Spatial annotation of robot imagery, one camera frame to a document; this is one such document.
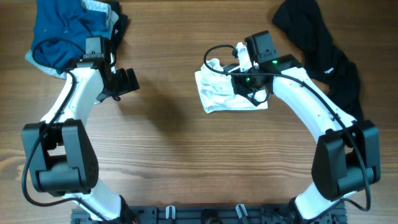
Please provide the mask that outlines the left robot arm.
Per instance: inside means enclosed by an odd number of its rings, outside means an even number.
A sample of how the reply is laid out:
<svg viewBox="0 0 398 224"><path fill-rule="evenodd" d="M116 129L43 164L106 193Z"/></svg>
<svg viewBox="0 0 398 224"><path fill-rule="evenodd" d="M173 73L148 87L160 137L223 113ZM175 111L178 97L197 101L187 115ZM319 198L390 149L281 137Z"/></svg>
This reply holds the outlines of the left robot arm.
<svg viewBox="0 0 398 224"><path fill-rule="evenodd" d="M99 178L99 164L85 126L94 104L139 89L134 70L115 69L103 58L80 59L53 108L22 130L25 199L38 207L75 202L98 223L138 223L125 199Z"/></svg>

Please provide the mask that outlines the white t-shirt black print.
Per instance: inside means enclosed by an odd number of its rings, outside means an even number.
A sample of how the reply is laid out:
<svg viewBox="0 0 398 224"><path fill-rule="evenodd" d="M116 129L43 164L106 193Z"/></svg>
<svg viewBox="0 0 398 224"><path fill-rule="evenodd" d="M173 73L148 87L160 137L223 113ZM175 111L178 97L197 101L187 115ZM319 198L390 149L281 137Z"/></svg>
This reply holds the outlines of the white t-shirt black print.
<svg viewBox="0 0 398 224"><path fill-rule="evenodd" d="M268 109L266 91L255 94L255 100L261 103L255 106L247 98L234 93L232 77L212 72L205 64L195 72L198 94L206 113L215 111L253 111Z"/></svg>

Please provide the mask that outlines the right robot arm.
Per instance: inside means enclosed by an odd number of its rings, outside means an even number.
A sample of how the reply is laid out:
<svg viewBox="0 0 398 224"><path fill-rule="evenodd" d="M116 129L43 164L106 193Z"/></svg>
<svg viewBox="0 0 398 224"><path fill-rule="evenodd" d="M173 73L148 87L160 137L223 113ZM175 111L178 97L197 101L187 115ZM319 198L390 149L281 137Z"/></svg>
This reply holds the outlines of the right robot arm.
<svg viewBox="0 0 398 224"><path fill-rule="evenodd" d="M370 209L370 186L381 178L379 133L370 120L357 121L336 106L292 55L260 64L240 62L223 70L232 76L234 87L260 86L284 101L316 141L312 183L276 209L276 215L288 223L313 223L335 216L346 202L364 212Z"/></svg>

